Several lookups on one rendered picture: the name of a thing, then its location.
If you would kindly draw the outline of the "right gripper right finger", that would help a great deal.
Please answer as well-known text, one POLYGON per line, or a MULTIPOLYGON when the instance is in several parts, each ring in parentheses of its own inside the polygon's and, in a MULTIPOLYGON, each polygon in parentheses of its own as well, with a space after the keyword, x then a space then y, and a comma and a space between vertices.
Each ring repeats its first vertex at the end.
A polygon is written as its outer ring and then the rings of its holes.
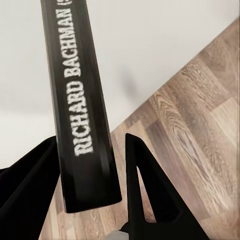
POLYGON ((125 134, 129 240, 210 240, 145 142, 125 134), (156 223, 145 220, 139 168, 156 223))

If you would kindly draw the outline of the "hardback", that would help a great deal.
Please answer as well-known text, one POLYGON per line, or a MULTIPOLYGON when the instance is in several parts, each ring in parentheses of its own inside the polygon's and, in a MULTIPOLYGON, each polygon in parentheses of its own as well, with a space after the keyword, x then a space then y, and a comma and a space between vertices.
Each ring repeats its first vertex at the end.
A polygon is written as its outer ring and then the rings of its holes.
POLYGON ((64 211, 122 201, 86 0, 40 0, 64 211))

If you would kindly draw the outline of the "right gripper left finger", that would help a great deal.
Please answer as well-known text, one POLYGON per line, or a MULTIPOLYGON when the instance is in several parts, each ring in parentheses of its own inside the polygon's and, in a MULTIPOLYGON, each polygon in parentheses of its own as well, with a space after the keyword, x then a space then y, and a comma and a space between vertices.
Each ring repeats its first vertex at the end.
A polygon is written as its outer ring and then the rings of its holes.
POLYGON ((56 136, 0 174, 0 240, 39 240, 60 175, 56 136))

